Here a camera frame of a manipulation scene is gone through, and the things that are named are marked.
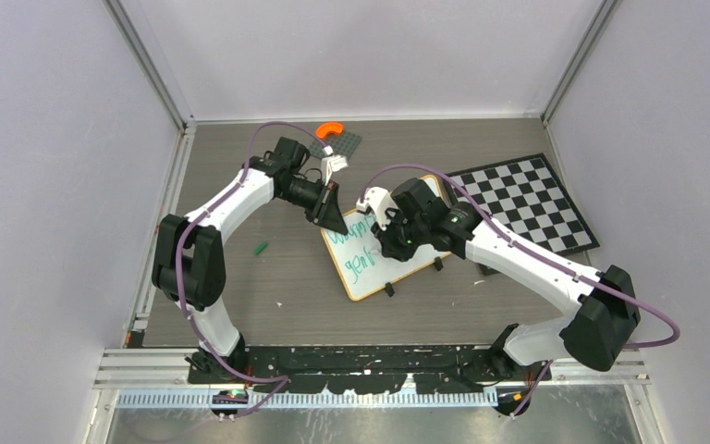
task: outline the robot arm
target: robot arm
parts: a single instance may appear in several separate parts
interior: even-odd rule
[[[407,261],[423,244],[452,252],[462,259],[493,267],[549,300],[561,316],[532,326],[508,326],[492,347],[492,363],[501,374],[515,365],[573,357],[595,370],[607,371],[638,325],[638,310],[601,290],[542,265],[501,240],[466,202],[448,207],[428,185],[410,179],[392,193],[370,188],[357,203],[360,211],[374,211],[372,233],[382,254]],[[503,232],[509,229],[493,220]],[[528,240],[520,243],[545,259],[564,264],[586,276],[634,297],[630,276],[611,266],[605,273],[574,264]]]
[[[176,280],[175,251],[184,229],[202,214],[205,219],[193,229],[187,244],[194,252],[182,258],[184,290],[187,307],[194,316],[198,329],[208,339],[210,347],[201,342],[206,352],[227,356],[229,364],[240,368],[237,362],[244,354],[237,350],[245,346],[242,336],[230,322],[221,298],[226,283],[224,244],[235,229],[254,211],[275,197],[305,209],[306,219],[322,228],[346,234],[344,217],[338,208],[338,184],[330,179],[330,170],[346,166],[341,156],[323,159],[327,174],[315,182],[299,177],[300,168],[309,159],[309,151],[296,141],[280,138],[276,148],[266,157],[255,156],[250,169],[241,182],[241,172],[214,198],[184,217],[168,215],[159,225],[154,253],[152,282],[167,297],[180,304]],[[233,187],[240,187],[221,205],[209,210]]]

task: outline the orange object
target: orange object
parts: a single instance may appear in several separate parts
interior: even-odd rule
[[[325,122],[324,124],[320,125],[320,128],[318,128],[315,133],[317,134],[317,137],[319,137],[320,139],[324,139],[331,134],[336,134],[336,136],[340,136],[341,131],[343,130],[344,125],[338,122]]]

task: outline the metal floor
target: metal floor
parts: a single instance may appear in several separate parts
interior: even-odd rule
[[[205,410],[116,410],[109,443],[151,439],[184,444],[642,442],[622,386],[540,387],[515,422],[491,408],[265,410],[221,424]]]
[[[313,130],[317,125],[305,126]],[[177,214],[204,204],[235,177],[256,126],[198,126]],[[363,140],[349,168],[334,175],[341,184],[343,212],[354,207],[374,172],[395,163],[421,163],[448,172],[545,153],[557,167],[537,118],[362,121],[345,123],[345,128]],[[294,129],[272,127],[258,137],[255,154],[272,150],[280,135],[310,143]],[[312,158],[306,167],[318,166]],[[391,171],[375,185],[391,189],[421,174]],[[265,241],[268,247],[255,256],[254,249]],[[571,259],[585,260],[582,254]],[[399,282],[393,298],[381,292],[352,302],[320,229],[306,221],[300,208],[285,202],[271,202],[247,219],[225,246],[225,260],[225,304],[252,345],[490,343],[508,324],[533,324],[558,313],[511,279],[483,277],[473,263],[452,255],[441,272],[429,267]],[[143,344],[196,343],[178,308],[157,293]]]

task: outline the cable connector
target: cable connector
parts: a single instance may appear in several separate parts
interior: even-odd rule
[[[320,169],[323,171],[323,183],[327,185],[331,179],[331,176],[333,176],[333,173],[341,171],[348,166],[349,163],[347,162],[347,157],[343,155],[337,154],[323,157],[322,164],[320,166]]]

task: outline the whiteboard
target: whiteboard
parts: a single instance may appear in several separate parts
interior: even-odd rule
[[[435,176],[424,176],[422,179],[429,184],[434,194],[441,195]],[[384,289],[387,282],[396,283],[426,268],[434,263],[436,257],[450,254],[438,252],[431,245],[423,245],[418,247],[415,255],[407,262],[383,257],[379,240],[371,231],[376,222],[374,214],[364,215],[353,209],[344,215],[344,222],[349,227],[346,236],[324,228],[322,234],[344,290],[353,301],[360,301]]]

